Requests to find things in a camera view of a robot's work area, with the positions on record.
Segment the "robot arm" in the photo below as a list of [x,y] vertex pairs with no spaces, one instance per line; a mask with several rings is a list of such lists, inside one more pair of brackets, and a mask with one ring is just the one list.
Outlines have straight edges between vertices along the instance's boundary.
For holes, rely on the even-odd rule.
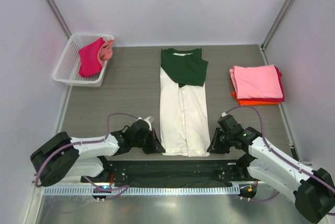
[[38,172],[45,160],[58,148],[67,144],[81,142],[64,149],[53,157],[41,173],[42,186],[51,186],[65,177],[89,176],[96,177],[106,171],[109,175],[109,165],[104,165],[103,156],[113,156],[129,152],[132,147],[140,147],[146,154],[165,152],[154,129],[151,126],[153,118],[139,118],[130,127],[111,132],[105,136],[94,138],[73,138],[66,132],[56,134],[52,139],[35,151],[30,160]]
[[245,155],[237,165],[247,177],[261,180],[278,190],[312,223],[318,223],[335,206],[335,194],[301,172],[304,170],[334,188],[327,171],[322,168],[315,171],[301,164],[268,140],[265,144],[260,132],[252,127],[243,129],[231,115],[223,114],[218,123],[220,128],[216,129],[208,152],[229,153],[230,147],[243,150]]

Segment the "laundry basket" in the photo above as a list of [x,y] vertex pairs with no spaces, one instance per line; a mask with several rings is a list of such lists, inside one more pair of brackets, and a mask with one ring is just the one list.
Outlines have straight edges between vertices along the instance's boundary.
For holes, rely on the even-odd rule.
[[58,82],[63,82],[74,86],[100,87],[105,75],[108,61],[105,62],[100,73],[90,76],[82,77],[79,75],[79,68],[81,66],[79,50],[91,44],[102,37],[105,41],[114,40],[114,37],[109,34],[97,33],[75,33],[70,38],[65,46],[65,49],[58,61],[55,71],[53,72],[53,79]]

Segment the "pink towel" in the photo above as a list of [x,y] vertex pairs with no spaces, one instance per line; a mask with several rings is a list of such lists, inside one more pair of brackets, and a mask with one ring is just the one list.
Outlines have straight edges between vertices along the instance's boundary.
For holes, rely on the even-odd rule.
[[283,98],[275,66],[259,67],[234,66],[229,70],[237,99]]
[[89,77],[101,72],[103,66],[99,62],[98,52],[104,43],[105,41],[102,38],[99,38],[95,42],[92,42],[79,50],[81,61],[79,69],[80,76]]
[[281,86],[281,90],[283,93],[283,98],[245,98],[245,99],[239,99],[239,101],[285,102],[285,93],[284,93],[284,88],[282,84],[282,74],[276,66],[275,68],[276,68],[277,75],[278,75],[279,85]]

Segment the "folded pink towel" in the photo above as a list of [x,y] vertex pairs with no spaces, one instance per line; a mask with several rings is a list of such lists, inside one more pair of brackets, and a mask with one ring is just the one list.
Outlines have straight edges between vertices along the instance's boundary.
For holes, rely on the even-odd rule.
[[92,42],[79,50],[81,61],[79,69],[80,76],[89,77],[101,72],[103,66],[99,62],[98,52],[104,43],[105,41],[102,38],[99,38],[95,42]]
[[273,64],[248,68],[235,65],[229,73],[237,99],[283,97]]

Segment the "red cloth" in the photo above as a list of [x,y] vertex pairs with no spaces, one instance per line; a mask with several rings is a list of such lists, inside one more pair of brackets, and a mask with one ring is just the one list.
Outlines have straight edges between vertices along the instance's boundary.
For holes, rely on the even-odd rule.
[[239,99],[240,101],[262,101],[262,102],[284,102],[285,101],[285,94],[282,84],[282,73],[280,73],[279,69],[275,66],[277,74],[278,74],[278,80],[279,85],[281,87],[283,98],[245,98],[245,99]]
[[233,91],[231,95],[235,98],[235,100],[239,103],[239,105],[279,105],[281,102],[268,102],[268,101],[245,101],[241,99],[237,99],[236,92]]
[[105,41],[99,38],[95,42],[83,47],[79,50],[81,66],[79,74],[82,77],[89,77],[100,73],[103,66],[98,60],[98,52]]

